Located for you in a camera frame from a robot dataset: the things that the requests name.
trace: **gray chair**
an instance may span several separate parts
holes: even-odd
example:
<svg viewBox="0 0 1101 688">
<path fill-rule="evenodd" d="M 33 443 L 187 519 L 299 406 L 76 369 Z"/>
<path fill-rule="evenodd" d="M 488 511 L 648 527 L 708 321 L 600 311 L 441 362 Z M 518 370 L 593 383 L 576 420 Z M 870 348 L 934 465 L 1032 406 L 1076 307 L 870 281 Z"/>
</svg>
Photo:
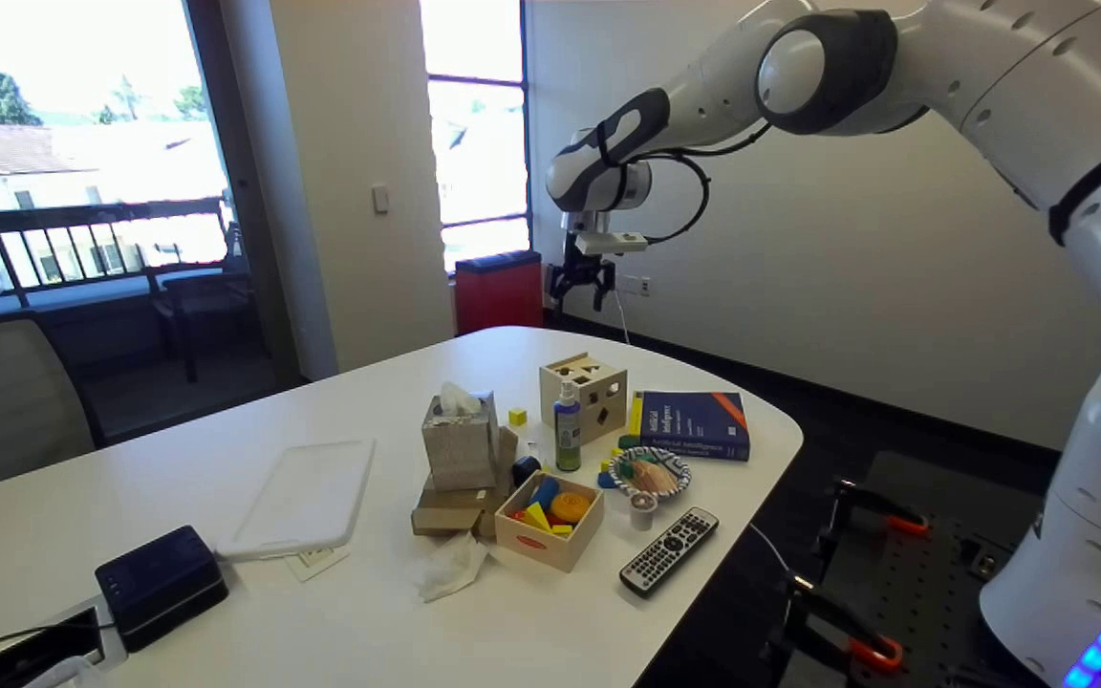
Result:
<svg viewBox="0 0 1101 688">
<path fill-rule="evenodd" d="M 0 479 L 95 448 L 89 409 L 33 319 L 0 321 Z"/>
</svg>

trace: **light switch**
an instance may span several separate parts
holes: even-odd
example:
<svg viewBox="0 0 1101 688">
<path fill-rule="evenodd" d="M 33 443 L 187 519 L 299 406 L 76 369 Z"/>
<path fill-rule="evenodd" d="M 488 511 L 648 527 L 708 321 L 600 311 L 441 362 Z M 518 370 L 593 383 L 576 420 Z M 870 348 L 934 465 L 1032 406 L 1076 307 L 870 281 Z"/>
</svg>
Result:
<svg viewBox="0 0 1101 688">
<path fill-rule="evenodd" d="M 395 212 L 391 188 L 373 184 L 372 188 L 372 214 L 391 214 L 391 212 Z"/>
</svg>

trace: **white table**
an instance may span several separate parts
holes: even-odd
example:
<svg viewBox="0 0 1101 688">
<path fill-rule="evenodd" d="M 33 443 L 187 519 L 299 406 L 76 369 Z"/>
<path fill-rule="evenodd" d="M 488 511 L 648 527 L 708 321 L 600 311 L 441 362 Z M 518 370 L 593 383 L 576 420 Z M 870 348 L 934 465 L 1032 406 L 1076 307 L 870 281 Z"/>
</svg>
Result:
<svg viewBox="0 0 1101 688">
<path fill-rule="evenodd" d="M 114 443 L 0 481 L 0 635 L 90 601 L 100 562 L 181 524 L 195 524 L 215 547 L 239 524 L 281 448 L 362 437 L 373 457 L 344 562 L 313 580 L 299 580 L 291 562 L 235 562 L 225 604 L 126 657 L 107 685 L 633 685 L 765 504 L 802 431 L 741 394 L 751 460 L 690 463 L 688 499 L 658 518 L 652 533 L 683 504 L 712 510 L 718 533 L 652 601 L 620 588 L 620 567 L 652 533 L 633 533 L 610 492 L 576 570 L 559 572 L 495 551 L 474 588 L 423 604 L 415 580 L 435 544 L 410 533 L 410 510 L 429 473 L 429 398 L 460 383 L 493 389 L 502 416 L 513 406 L 536 416 L 536 370 L 572 352 L 625 369 L 632 389 L 732 389 L 698 369 L 610 339 L 486 330 Z M 576 481 L 593 481 L 610 440 L 586 448 Z"/>
</svg>

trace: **sky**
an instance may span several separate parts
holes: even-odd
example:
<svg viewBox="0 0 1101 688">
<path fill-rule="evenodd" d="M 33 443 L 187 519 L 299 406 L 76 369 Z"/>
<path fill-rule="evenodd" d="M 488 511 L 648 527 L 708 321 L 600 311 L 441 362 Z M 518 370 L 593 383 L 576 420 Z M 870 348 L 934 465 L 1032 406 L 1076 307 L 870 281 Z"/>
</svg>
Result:
<svg viewBox="0 0 1101 688">
<path fill-rule="evenodd" d="M 204 85 L 182 0 L 0 0 L 0 73 L 42 118 L 95 118 L 121 78 L 154 110 Z"/>
</svg>

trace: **balcony railing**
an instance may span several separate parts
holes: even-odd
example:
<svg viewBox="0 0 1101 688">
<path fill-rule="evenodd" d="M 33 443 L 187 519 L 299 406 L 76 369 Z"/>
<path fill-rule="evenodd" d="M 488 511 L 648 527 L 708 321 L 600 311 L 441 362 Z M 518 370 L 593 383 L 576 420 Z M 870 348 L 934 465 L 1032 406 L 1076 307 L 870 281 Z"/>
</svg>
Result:
<svg viewBox="0 0 1101 688">
<path fill-rule="evenodd" d="M 228 248 L 221 199 L 0 212 L 0 302 L 42 291 L 209 265 Z"/>
</svg>

